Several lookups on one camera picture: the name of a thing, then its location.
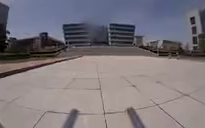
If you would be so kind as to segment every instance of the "tile grout line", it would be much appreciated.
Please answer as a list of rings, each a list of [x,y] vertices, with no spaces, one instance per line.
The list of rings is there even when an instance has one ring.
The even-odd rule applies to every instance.
[[[44,112],[44,113],[41,115],[41,117],[39,118],[39,120],[34,124],[33,128],[35,128],[35,127],[37,126],[37,124],[41,121],[41,119],[44,117],[44,115],[45,115],[46,113],[47,113],[47,111]]]
[[[169,113],[167,113],[162,107],[159,106],[159,104],[155,103],[152,99],[149,98],[149,100],[151,102],[153,102],[153,104],[155,104],[161,111],[163,111],[166,115],[168,115],[173,121],[175,121],[178,125],[180,125],[182,128],[185,128],[180,122],[178,122],[176,119],[174,119]]]
[[[100,97],[101,97],[101,102],[102,102],[102,107],[103,107],[103,115],[104,115],[104,121],[105,121],[105,126],[106,128],[108,128],[107,126],[107,119],[106,119],[106,112],[105,112],[105,108],[104,108],[104,100],[103,100],[103,94],[102,94],[102,88],[101,88],[101,81],[100,81],[100,77],[99,77],[99,71],[98,71],[98,65],[96,64],[96,69],[97,69],[97,78],[98,78],[98,82],[99,82],[99,86],[100,86]]]
[[[195,100],[195,101],[197,101],[197,102],[199,102],[199,103],[205,105],[204,102],[202,102],[202,101],[200,101],[200,100],[198,100],[198,99],[196,99],[196,98],[194,98],[194,97],[192,97],[192,96],[190,96],[190,95],[188,95],[187,97],[189,97],[189,98],[191,98],[191,99],[193,99],[193,100]]]

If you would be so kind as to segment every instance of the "ground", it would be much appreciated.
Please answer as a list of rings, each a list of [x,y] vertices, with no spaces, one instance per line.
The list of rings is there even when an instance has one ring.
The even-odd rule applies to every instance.
[[[205,128],[205,62],[142,56],[85,56],[0,79],[5,128]]]

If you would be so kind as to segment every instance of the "window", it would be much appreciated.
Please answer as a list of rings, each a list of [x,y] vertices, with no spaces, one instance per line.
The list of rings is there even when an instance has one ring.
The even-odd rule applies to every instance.
[[[192,25],[195,24],[195,17],[191,17],[191,18],[190,18],[190,21],[191,21],[191,24],[192,24]]]
[[[197,34],[197,28],[196,27],[192,27],[191,30],[192,30],[192,34]]]
[[[198,50],[198,46],[193,46],[193,50]]]
[[[196,36],[192,37],[192,41],[193,41],[193,44],[198,44],[198,40]]]

